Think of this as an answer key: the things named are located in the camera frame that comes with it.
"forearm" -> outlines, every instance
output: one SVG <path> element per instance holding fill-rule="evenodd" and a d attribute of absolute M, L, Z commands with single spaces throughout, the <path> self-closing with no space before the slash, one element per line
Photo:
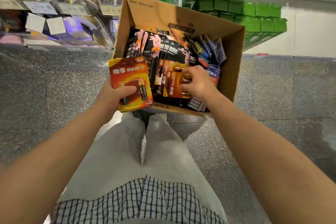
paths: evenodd
<path fill-rule="evenodd" d="M 43 223 L 89 150 L 102 123 L 90 109 L 1 174 L 4 223 Z"/>
<path fill-rule="evenodd" d="M 331 211 L 336 204 L 335 184 L 294 145 L 219 92 L 206 105 L 273 223 L 322 219 L 328 223 L 335 218 Z"/>

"white wall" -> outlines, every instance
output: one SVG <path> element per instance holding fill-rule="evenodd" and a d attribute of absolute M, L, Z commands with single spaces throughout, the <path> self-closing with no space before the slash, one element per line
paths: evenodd
<path fill-rule="evenodd" d="M 336 58 L 336 3 L 305 0 L 246 0 L 283 6 L 287 32 L 245 53 Z"/>

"person's right hand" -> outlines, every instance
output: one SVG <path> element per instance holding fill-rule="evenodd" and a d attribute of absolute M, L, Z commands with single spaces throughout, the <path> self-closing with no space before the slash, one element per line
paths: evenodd
<path fill-rule="evenodd" d="M 208 72 L 203 67 L 188 67 L 183 69 L 182 73 L 192 76 L 191 83 L 183 83 L 179 86 L 182 92 L 190 93 L 193 97 L 206 102 L 207 96 L 211 96 L 217 91 L 215 85 L 209 78 Z"/>

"leg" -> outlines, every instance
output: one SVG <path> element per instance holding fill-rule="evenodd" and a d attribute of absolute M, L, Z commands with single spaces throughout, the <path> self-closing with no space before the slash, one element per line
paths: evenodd
<path fill-rule="evenodd" d="M 185 143 L 169 126 L 166 114 L 155 114 L 149 118 L 143 165 L 147 174 L 152 177 L 193 186 L 201 204 L 227 221 L 220 200 L 198 168 Z"/>
<path fill-rule="evenodd" d="M 58 201 L 94 200 L 146 176 L 141 166 L 145 124 L 132 113 L 94 141 Z"/>

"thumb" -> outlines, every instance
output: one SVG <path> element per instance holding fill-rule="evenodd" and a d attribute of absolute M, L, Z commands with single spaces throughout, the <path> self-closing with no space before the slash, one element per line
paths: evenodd
<path fill-rule="evenodd" d="M 122 99 L 136 92 L 137 88 L 135 86 L 123 86 L 114 90 L 114 94 L 118 99 Z"/>
<path fill-rule="evenodd" d="M 190 93 L 191 90 L 192 90 L 192 88 L 193 87 L 192 87 L 191 83 L 189 83 L 189 84 L 181 84 L 179 86 L 179 89 L 180 89 L 181 92 L 187 92 L 187 93 Z"/>

